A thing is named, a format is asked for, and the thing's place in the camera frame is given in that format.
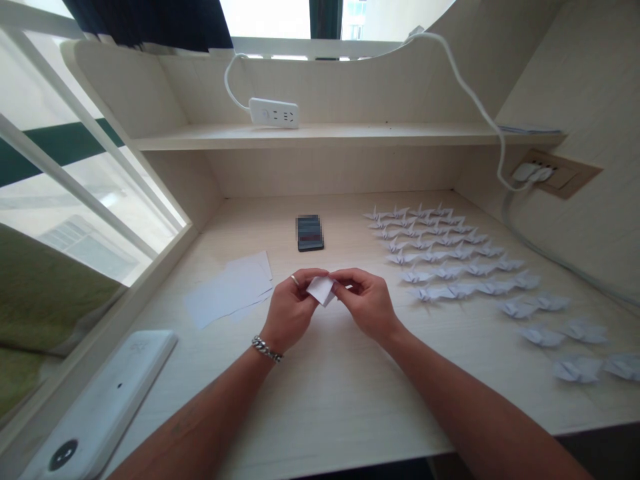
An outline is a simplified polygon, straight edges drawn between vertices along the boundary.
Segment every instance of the smartphone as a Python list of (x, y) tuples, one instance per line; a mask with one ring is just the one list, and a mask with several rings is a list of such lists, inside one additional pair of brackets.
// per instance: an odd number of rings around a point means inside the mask
[(322, 250), (325, 241), (318, 215), (300, 215), (295, 220), (295, 232), (298, 237), (298, 251)]

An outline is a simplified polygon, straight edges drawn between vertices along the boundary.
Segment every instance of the power strip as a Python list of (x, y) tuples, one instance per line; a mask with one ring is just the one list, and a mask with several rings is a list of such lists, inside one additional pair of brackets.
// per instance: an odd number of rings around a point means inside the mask
[(88, 480), (100, 474), (177, 337), (132, 333), (83, 390), (19, 480)]
[(249, 99), (249, 112), (254, 125), (298, 128), (299, 110), (295, 103), (251, 98)]

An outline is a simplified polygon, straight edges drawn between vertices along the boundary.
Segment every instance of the shelf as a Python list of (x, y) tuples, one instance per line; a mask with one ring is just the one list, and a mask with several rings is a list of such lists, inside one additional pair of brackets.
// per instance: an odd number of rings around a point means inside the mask
[[(509, 145), (558, 145), (565, 135), (505, 133), (505, 138)], [(498, 138), (482, 123), (316, 123), (297, 130), (212, 124), (188, 125), (133, 142), (149, 151), (496, 145)]]

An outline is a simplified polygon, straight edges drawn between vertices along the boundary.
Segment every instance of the left hand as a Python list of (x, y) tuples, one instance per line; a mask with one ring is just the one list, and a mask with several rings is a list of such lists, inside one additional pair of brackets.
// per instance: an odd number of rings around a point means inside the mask
[(271, 351), (284, 355), (307, 331), (318, 300), (307, 293), (314, 277), (326, 277), (327, 270), (300, 269), (293, 274), (300, 286), (287, 277), (273, 290), (267, 321), (260, 332)]

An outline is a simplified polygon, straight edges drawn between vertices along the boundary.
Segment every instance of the desk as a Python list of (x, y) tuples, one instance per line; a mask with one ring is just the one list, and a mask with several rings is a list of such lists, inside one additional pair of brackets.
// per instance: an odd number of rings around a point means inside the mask
[[(542, 275), (542, 289), (573, 299), (566, 313), (541, 313), (555, 327), (588, 315), (609, 327), (611, 342), (587, 347), (568, 339), (557, 351), (526, 343), (516, 323), (476, 294), (466, 301), (426, 305), (408, 295), (362, 213), (400, 207), (454, 207), (468, 225)], [(299, 253), (294, 218), (317, 213), (326, 247)], [(398, 317), (416, 336), (520, 407), (554, 435), (640, 420), (640, 388), (601, 374), (598, 385), (563, 383), (554, 358), (569, 353), (604, 357), (638, 350), (640, 321), (574, 275), (520, 245), (496, 220), (452, 191), (371, 193), (226, 200), (206, 231), (134, 322), (172, 329), (174, 352), (151, 388), (103, 477), (176, 410), (224, 371), (264, 323), (268, 303), (238, 323), (214, 321), (197, 330), (182, 298), (226, 262), (266, 249), (274, 285), (301, 267), (357, 266), (387, 280)], [(334, 301), (314, 314), (300, 342), (267, 378), (223, 467), (226, 479), (282, 479), (435, 455), (452, 447), (399, 368)]]

